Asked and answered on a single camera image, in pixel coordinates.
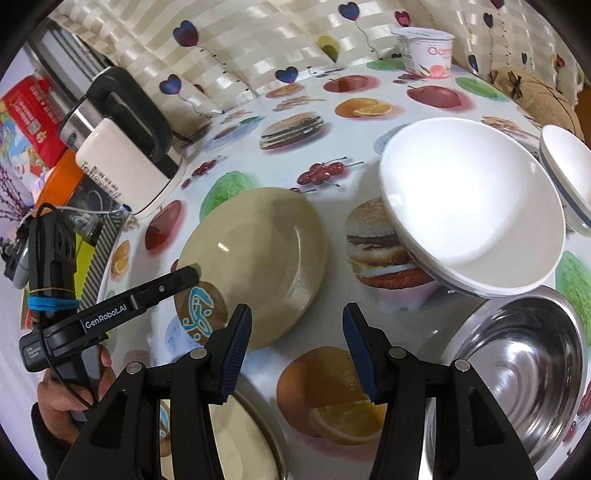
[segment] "striped curtain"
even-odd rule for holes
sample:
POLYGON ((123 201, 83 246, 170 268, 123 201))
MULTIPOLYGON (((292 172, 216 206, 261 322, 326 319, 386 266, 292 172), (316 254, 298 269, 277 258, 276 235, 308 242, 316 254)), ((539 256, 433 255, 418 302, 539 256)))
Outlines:
POLYGON ((489 80, 511 65, 573 105, 583 75, 524 0, 65 0, 62 27, 126 68, 185 136, 295 78, 396 56, 391 30, 456 36, 454 59, 489 80))

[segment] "white bowl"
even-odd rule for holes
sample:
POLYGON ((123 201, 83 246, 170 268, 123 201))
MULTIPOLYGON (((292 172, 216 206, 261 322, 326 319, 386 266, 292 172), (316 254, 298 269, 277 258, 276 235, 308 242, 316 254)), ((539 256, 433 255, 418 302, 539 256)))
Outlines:
POLYGON ((408 250, 459 290, 526 293, 560 260, 564 212, 552 181, 492 127, 460 118, 409 125, 386 145, 380 178, 408 250))
POLYGON ((564 128, 546 125, 540 154, 563 199, 566 221, 581 235, 591 237, 591 150, 564 128))

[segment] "red package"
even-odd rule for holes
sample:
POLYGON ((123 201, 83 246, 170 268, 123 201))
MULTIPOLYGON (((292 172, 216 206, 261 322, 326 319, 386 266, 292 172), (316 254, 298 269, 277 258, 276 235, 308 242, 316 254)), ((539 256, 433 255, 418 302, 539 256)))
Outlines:
POLYGON ((47 94, 48 90, 49 81, 29 75, 12 87, 2 99, 8 113, 43 163, 52 168, 66 146, 57 131, 63 118, 47 94))

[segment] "finger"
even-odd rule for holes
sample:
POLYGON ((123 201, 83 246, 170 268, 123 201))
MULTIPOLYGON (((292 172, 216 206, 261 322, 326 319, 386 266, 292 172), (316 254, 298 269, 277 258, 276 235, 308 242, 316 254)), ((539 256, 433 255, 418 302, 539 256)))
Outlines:
MULTIPOLYGON (((92 405, 90 392, 78 385, 70 385, 78 395, 92 405)), ((51 374, 45 374, 43 381, 37 386, 37 400, 40 406, 56 411, 82 411, 86 406, 76 399, 63 385, 55 381, 51 374)))
POLYGON ((110 389, 113 382, 115 382, 115 372, 112 368, 106 368, 103 372, 103 376, 100 379, 99 388, 98 388, 98 396, 99 400, 102 400, 103 397, 106 395, 108 389, 110 389))
POLYGON ((39 413, 47 430, 55 438, 65 440, 69 444, 74 443, 78 437, 78 430, 74 426, 69 412, 57 411, 39 405, 39 413))
POLYGON ((100 346, 100 363, 107 368, 113 365, 109 351, 102 345, 100 346))

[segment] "metal pot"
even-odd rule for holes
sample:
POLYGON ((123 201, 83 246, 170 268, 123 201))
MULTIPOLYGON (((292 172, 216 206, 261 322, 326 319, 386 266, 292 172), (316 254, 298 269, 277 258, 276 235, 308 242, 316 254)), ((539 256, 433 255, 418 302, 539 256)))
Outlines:
MULTIPOLYGON (((468 360, 509 418, 536 469, 558 448, 576 415, 587 377, 581 322, 558 292, 484 302, 457 329, 439 362, 468 360)), ((428 407, 425 455, 432 471, 435 405, 428 407)))

